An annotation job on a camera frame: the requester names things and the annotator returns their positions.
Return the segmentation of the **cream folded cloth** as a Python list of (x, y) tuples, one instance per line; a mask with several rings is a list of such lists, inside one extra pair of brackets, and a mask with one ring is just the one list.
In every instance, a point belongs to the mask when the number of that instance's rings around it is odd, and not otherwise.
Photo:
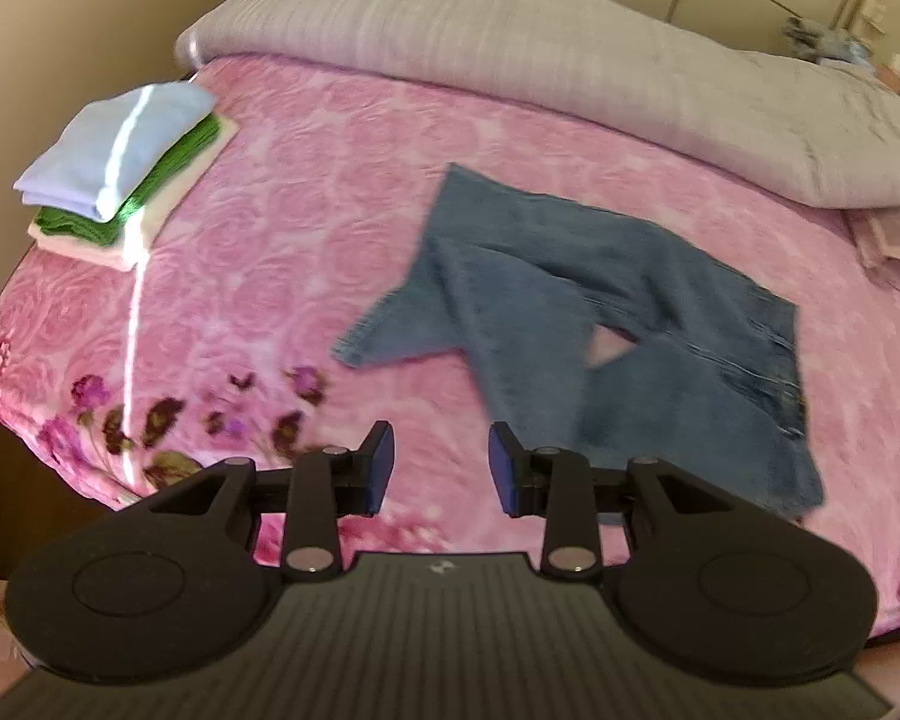
[(144, 208), (136, 211), (126, 223), (123, 232), (119, 234), (119, 238), (110, 247), (100, 247), (69, 236), (46, 236), (38, 231), (33, 221), (27, 229), (30, 238), (34, 239), (38, 249), (61, 255), (66, 259), (106, 266), (118, 271), (133, 270), (141, 260), (148, 260), (154, 242), (159, 238), (162, 227), (169, 221), (176, 207), (203, 179), (209, 168), (221, 156), (222, 151), (237, 135), (238, 125), (235, 122), (227, 117), (221, 117), (221, 122), (219, 140), (198, 156), (187, 169), (178, 172)]

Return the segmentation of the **mauve pillow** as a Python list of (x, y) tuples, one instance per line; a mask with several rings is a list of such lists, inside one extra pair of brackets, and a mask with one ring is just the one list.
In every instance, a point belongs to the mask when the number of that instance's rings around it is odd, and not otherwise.
[(844, 213), (860, 263), (877, 283), (900, 291), (900, 208)]

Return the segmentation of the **light blue folded cloth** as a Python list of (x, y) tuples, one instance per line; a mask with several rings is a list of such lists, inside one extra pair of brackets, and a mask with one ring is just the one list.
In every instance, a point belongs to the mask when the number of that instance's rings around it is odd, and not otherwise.
[(106, 223), (214, 108), (214, 94), (192, 82), (152, 83), (87, 104), (14, 188), (26, 205)]

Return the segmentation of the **lilac striped duvet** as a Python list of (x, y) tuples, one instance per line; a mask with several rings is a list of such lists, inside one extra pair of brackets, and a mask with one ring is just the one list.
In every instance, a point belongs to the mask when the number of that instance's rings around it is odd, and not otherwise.
[(178, 62), (279, 54), (575, 115), (816, 208), (900, 206), (900, 97), (611, 0), (226, 0)]

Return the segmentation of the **blue denim jeans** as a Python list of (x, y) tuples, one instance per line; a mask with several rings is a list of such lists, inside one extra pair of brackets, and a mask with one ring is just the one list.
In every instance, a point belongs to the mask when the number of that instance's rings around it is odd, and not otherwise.
[(458, 351), (523, 444), (669, 461), (776, 514), (824, 499), (797, 310), (650, 221), (455, 166), (408, 275), (338, 340), (354, 369)]

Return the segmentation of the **pink floral blanket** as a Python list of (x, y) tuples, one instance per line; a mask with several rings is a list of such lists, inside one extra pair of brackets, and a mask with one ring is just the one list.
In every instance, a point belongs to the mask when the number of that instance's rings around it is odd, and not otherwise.
[(356, 372), (331, 346), (413, 258), (450, 164), (655, 221), (798, 309), (826, 502), (900, 626), (900, 293), (860, 268), (841, 216), (549, 110), (278, 57), (199, 73), (237, 125), (141, 271), (43, 250), (0, 296), (0, 421), (84, 499), (123, 507), (198, 465), (356, 444), (390, 421), (383, 512), (348, 550), (536, 551), (499, 509), (487, 419), (458, 356)]

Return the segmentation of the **green folded cloth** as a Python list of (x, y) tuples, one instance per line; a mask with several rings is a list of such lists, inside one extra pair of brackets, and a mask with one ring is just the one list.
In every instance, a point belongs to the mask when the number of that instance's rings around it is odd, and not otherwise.
[(119, 205), (116, 215), (110, 221), (92, 221), (89, 216), (79, 215), (75, 211), (42, 206), (35, 215), (35, 226), (46, 236), (69, 236), (100, 247), (110, 247), (119, 238), (131, 216), (144, 208), (178, 172), (187, 169), (198, 156), (214, 145), (221, 137), (221, 130), (219, 115), (211, 114), (198, 122), (167, 153), (160, 156), (151, 172)]

